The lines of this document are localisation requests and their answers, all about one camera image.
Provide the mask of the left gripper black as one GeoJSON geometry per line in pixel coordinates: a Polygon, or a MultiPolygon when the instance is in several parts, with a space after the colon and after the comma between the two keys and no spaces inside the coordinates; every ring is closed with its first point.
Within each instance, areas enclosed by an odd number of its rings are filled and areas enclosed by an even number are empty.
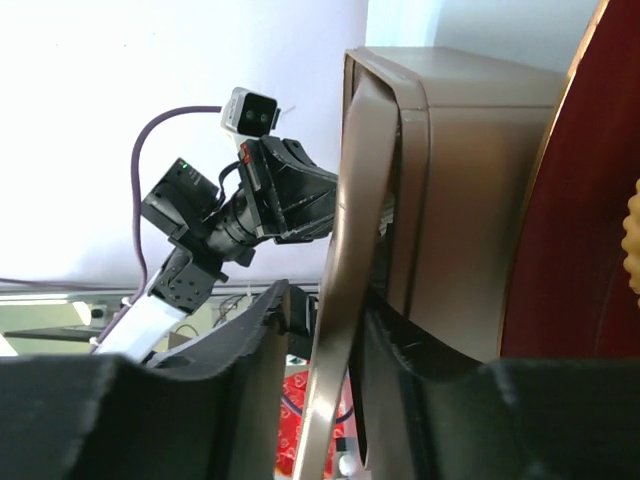
{"type": "Polygon", "coordinates": [[[337,175],[317,166],[300,142],[247,139],[234,169],[238,189],[214,215],[215,250],[252,250],[267,241],[311,243],[332,232],[337,175]],[[286,225],[281,233],[279,204],[286,225]]]}

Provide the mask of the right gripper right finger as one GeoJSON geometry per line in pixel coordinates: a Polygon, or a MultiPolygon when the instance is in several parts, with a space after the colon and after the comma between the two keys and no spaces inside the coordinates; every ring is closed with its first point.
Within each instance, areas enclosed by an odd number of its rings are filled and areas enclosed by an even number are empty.
{"type": "Polygon", "coordinates": [[[475,361],[366,296],[353,375],[376,479],[635,479],[635,360],[475,361]]]}

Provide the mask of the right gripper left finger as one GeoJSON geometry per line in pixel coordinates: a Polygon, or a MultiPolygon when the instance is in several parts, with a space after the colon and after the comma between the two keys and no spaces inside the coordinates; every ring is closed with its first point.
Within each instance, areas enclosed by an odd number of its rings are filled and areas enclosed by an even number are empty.
{"type": "Polygon", "coordinates": [[[1,362],[5,479],[269,479],[290,286],[141,365],[115,355],[1,362]]]}

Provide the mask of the gold tin lid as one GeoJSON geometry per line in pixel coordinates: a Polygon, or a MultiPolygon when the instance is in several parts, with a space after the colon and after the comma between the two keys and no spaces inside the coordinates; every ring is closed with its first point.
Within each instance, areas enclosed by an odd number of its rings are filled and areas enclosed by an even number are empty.
{"type": "Polygon", "coordinates": [[[333,235],[293,476],[319,479],[365,292],[385,198],[395,195],[391,300],[403,309],[414,274],[429,147],[423,74],[429,47],[358,47],[344,60],[342,153],[333,235]]]}

